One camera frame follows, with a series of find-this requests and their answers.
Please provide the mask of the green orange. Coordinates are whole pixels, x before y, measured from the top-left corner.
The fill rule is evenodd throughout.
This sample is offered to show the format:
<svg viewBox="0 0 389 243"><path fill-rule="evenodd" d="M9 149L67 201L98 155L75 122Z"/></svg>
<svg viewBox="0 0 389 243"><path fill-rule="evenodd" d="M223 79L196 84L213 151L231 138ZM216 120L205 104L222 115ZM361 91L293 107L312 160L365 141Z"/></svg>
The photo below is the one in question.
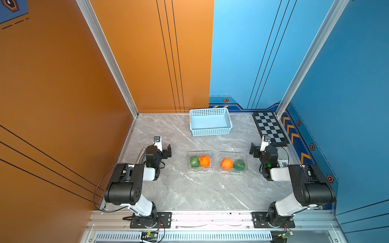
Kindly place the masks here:
<svg viewBox="0 0 389 243"><path fill-rule="evenodd" d="M198 168L198 167L200 167L200 157L198 157L198 156L190 157L189 164L190 164L191 168Z"/></svg>
<svg viewBox="0 0 389 243"><path fill-rule="evenodd" d="M236 160L234 161L233 168L236 171L244 171L246 169L246 163L244 160Z"/></svg>

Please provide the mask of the clear plastic clamshell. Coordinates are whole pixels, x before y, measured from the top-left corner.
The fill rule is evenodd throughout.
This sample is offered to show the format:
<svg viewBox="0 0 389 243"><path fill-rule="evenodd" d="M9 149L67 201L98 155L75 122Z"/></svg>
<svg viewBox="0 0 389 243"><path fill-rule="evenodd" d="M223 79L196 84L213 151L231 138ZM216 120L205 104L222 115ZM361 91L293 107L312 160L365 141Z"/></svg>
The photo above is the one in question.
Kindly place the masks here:
<svg viewBox="0 0 389 243"><path fill-rule="evenodd" d="M186 165L189 173L211 173L214 171L214 153L211 151L189 151L186 154Z"/></svg>
<svg viewBox="0 0 389 243"><path fill-rule="evenodd" d="M241 152L221 151L217 165L223 174L244 174L248 170L247 157Z"/></svg>

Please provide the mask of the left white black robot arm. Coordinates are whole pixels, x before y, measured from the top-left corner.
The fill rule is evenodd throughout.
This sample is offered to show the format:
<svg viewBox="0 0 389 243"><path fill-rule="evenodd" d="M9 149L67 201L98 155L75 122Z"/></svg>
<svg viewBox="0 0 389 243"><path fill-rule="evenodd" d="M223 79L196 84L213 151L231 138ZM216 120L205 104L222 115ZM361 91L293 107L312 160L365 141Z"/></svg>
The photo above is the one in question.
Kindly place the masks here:
<svg viewBox="0 0 389 243"><path fill-rule="evenodd" d="M142 186L145 181L158 180L162 160L170 157L170 145L166 149L159 145L150 145L140 154L139 159L145 159L144 162L139 161L134 165L120 163L114 167L104 200L133 212L133 215L123 218L130 222L131 228L154 228L163 225L156 204L142 194Z"/></svg>

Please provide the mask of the orange fruit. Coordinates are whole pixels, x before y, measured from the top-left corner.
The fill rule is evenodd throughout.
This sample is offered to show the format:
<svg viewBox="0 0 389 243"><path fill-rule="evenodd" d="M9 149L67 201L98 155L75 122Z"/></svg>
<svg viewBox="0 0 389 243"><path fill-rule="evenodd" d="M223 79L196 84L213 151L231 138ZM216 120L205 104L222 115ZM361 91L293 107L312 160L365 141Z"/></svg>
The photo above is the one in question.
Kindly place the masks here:
<svg viewBox="0 0 389 243"><path fill-rule="evenodd" d="M201 167L209 167L210 166L210 157L209 156L201 156L200 157L200 166Z"/></svg>
<svg viewBox="0 0 389 243"><path fill-rule="evenodd" d="M234 167L234 162L229 158L224 158L221 161L220 166L223 170L229 171Z"/></svg>

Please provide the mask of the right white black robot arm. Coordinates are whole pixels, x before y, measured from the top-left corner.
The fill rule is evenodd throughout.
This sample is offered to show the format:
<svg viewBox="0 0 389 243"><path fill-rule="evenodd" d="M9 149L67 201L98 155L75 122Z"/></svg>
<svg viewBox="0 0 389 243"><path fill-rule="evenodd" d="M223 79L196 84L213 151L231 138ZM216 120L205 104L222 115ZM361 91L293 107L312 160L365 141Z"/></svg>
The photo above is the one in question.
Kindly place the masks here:
<svg viewBox="0 0 389 243"><path fill-rule="evenodd" d="M294 228L293 217L311 207L332 204L336 200L334 189L317 165L287 165L278 163L278 150L274 146L251 144L250 152L260 159L260 172L267 181L291 182L293 193L270 204L267 212L251 213L255 228Z"/></svg>

